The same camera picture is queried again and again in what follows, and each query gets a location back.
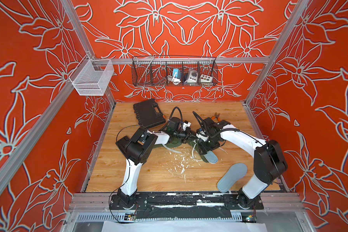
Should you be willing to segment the green canvas shoe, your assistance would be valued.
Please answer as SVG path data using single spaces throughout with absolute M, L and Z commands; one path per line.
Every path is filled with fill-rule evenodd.
M 205 154 L 203 153 L 203 151 L 202 151 L 201 148 L 199 147 L 199 144 L 198 144 L 197 141 L 189 142 L 189 145 L 192 147 L 192 150 L 193 150 L 193 151 L 196 151 L 196 152 L 199 154 L 199 156 L 200 156 L 200 158 L 202 159 L 202 161 L 208 163 L 207 160 L 204 158 L 204 155 L 205 155 Z
M 182 140 L 174 138 L 172 141 L 169 141 L 166 145 L 162 145 L 162 144 L 157 144 L 154 145 L 154 149 L 155 148 L 169 148 L 169 149 L 175 149 L 180 147 L 181 145 L 183 145 L 184 143 L 182 142 Z

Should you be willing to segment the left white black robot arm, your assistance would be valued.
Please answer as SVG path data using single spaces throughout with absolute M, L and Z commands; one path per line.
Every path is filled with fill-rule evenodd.
M 183 120 L 182 112 L 176 106 L 159 131 L 151 131 L 140 126 L 131 138 L 124 136 L 116 141 L 117 147 L 126 158 L 124 180 L 117 189 L 117 197 L 124 207 L 131 208 L 135 204 L 140 170 L 147 162 L 154 146 L 165 147 L 175 140 L 182 144 L 198 140 L 190 126 L 191 123 Z

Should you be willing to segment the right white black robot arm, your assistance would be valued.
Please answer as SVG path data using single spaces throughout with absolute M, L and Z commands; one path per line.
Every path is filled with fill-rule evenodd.
M 246 151 L 253 159 L 253 176 L 238 191 L 237 204 L 242 209 L 254 205 L 257 197 L 288 169 L 287 162 L 279 143 L 256 138 L 238 129 L 230 122 L 214 122 L 203 119 L 193 112 L 199 122 L 197 130 L 199 154 L 205 156 L 220 147 L 220 142 L 229 141 Z

